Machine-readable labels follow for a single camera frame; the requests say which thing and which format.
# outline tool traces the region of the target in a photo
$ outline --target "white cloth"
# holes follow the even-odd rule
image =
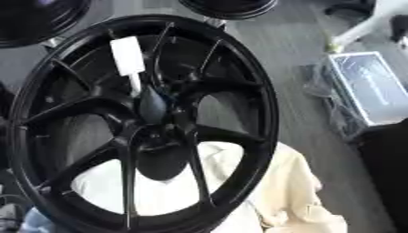
[[[376,0],[372,16],[343,34],[335,36],[333,43],[345,47],[380,26],[388,26],[393,16],[407,14],[408,0]]]
[[[239,164],[243,151],[230,143],[199,145],[209,190],[215,191]],[[81,174],[72,188],[89,202],[123,213],[120,164],[117,160]],[[249,199],[242,203],[213,233],[345,233],[341,216],[326,210],[316,195],[320,181],[304,157],[278,144],[269,169]],[[191,169],[167,182],[152,181],[136,174],[135,200],[138,213],[154,216],[193,205],[199,200]]]

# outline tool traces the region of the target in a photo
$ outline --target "gray carpet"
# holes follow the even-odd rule
[[[310,76],[308,66],[324,58],[325,35],[338,34],[356,22],[355,17],[323,15],[322,9],[330,3],[282,0],[266,15],[230,22],[227,31],[255,54],[270,75],[280,102],[280,141],[306,156],[324,185],[320,192],[323,204],[346,218],[351,233],[394,232],[359,156],[331,130],[321,102],[305,95],[302,89],[304,79]],[[75,30],[104,20],[109,14],[165,13],[202,18],[177,1],[120,0],[110,8],[111,4],[110,0],[95,1],[92,12]],[[405,80],[407,58],[397,46],[387,42],[387,30],[367,36],[350,49],[381,51],[396,74]],[[16,91],[44,54],[39,46],[1,50],[0,79]]]

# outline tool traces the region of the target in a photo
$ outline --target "black wheel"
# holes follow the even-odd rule
[[[270,11],[278,0],[179,0],[185,7],[196,12],[219,19],[246,19]]]
[[[0,1],[0,48],[28,46],[64,33],[87,12],[90,0]]]
[[[128,79],[117,74],[109,47],[112,39],[130,35],[138,36],[147,65],[138,97],[130,95]],[[200,100],[220,92],[248,100],[254,112],[249,133],[197,123]],[[65,142],[61,131],[83,115],[101,116],[113,137],[71,166],[57,168],[56,140]],[[170,15],[115,19],[68,38],[26,80],[11,116],[9,156],[22,189],[49,218],[79,232],[213,229],[259,183],[279,125],[270,79],[252,53],[217,28]],[[236,143],[245,152],[234,173],[212,193],[197,150],[203,141]],[[70,185],[110,159],[122,167],[122,215],[92,205]],[[170,214],[140,216],[134,205],[135,170],[167,180],[187,165],[198,184],[198,202]]]

